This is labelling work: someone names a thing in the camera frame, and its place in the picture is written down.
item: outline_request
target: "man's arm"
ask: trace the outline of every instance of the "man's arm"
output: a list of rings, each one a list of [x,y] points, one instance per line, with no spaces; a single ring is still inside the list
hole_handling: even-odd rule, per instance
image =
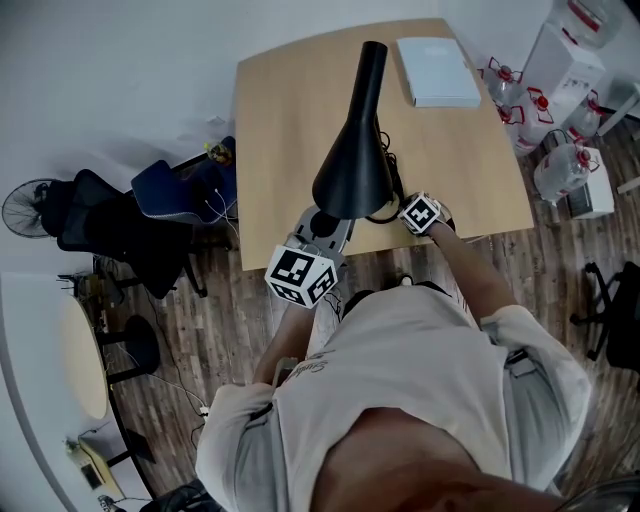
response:
[[[469,310],[478,325],[504,306],[517,304],[509,285],[482,256],[458,238],[449,226],[436,222],[429,230],[444,255]]]
[[[295,357],[302,361],[307,355],[313,320],[316,308],[307,309],[295,304],[289,304],[276,335],[264,353],[253,375],[253,383],[273,383],[276,366],[283,357]]]

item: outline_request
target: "blue office chair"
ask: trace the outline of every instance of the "blue office chair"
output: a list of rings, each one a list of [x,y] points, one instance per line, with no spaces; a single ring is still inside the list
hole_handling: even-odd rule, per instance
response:
[[[180,179],[164,160],[158,160],[131,180],[140,210],[153,219],[186,224],[215,224],[238,198],[236,141],[225,137],[221,145],[231,153],[224,166],[207,158],[186,179]]]

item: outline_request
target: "wooden floor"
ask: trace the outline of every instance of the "wooden floor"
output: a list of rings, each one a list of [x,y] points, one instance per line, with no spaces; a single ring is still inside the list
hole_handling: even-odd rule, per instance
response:
[[[595,143],[602,151],[614,189],[640,176],[640,143],[634,145],[631,140],[635,129],[637,124],[625,121]],[[535,229],[487,237],[474,246],[505,276],[520,303],[566,344],[594,384],[587,427],[560,478],[561,490],[572,494],[592,483],[640,468],[640,443],[630,449],[632,441],[640,436],[640,397],[635,391],[638,377],[631,371],[610,368],[604,357],[597,363],[586,359],[587,348],[597,339],[598,329],[569,323],[571,313],[588,312],[594,295],[592,282],[582,270],[585,263],[597,262],[605,279],[621,270],[627,260],[640,263],[640,189],[622,196],[614,192],[613,215],[570,221],[561,212],[563,220],[554,223],[550,208],[532,192],[532,172],[545,152],[540,148],[521,162]],[[402,272],[412,273],[417,280],[431,279],[454,297],[459,296],[447,265],[434,246],[355,256],[348,259],[348,264],[346,297],[360,289],[379,289]],[[227,253],[213,249],[202,254],[197,260],[197,272],[206,281],[206,299],[198,298],[182,278],[176,292],[154,304],[185,386],[209,404],[222,384],[250,379],[285,305],[269,295],[262,271],[242,272],[237,250]],[[110,312],[111,328],[118,328],[134,312],[155,325],[143,289],[129,290],[125,305]],[[333,311],[323,303],[313,342],[325,340],[335,325]],[[157,375],[177,383],[178,373],[160,331],[158,339],[163,365]],[[113,346],[109,349],[108,357],[115,370],[128,367],[124,353]],[[164,493],[190,481],[195,462],[190,435],[202,421],[185,394],[147,376],[116,384],[114,392],[125,425],[145,435],[155,454],[157,464],[142,461],[154,490]],[[199,407],[197,400],[192,401]]]

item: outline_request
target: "black desk lamp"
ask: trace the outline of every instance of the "black desk lamp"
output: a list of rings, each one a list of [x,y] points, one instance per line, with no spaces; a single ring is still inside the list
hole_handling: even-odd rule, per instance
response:
[[[347,121],[313,182],[315,203],[336,219],[366,217],[393,199],[376,116],[386,59],[384,44],[362,45]]]

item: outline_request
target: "black office chair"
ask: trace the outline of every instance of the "black office chair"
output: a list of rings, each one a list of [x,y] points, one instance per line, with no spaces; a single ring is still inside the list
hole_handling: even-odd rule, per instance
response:
[[[607,342],[607,360],[611,366],[628,368],[640,374],[640,267],[631,262],[624,265],[611,282],[605,283],[600,269],[595,263],[584,268],[588,274],[595,274],[600,287],[604,311],[587,318],[579,318],[575,313],[569,320],[574,325],[590,323],[602,324],[602,332],[595,350],[589,350],[587,357],[596,361]],[[609,286],[613,281],[620,283],[611,300]]]
[[[145,217],[132,194],[120,192],[88,169],[71,182],[51,184],[42,226],[63,251],[91,252],[128,263],[136,277],[114,280],[119,289],[143,284],[162,299],[184,269],[198,295],[207,296],[189,260],[197,251],[191,243],[193,227]]]

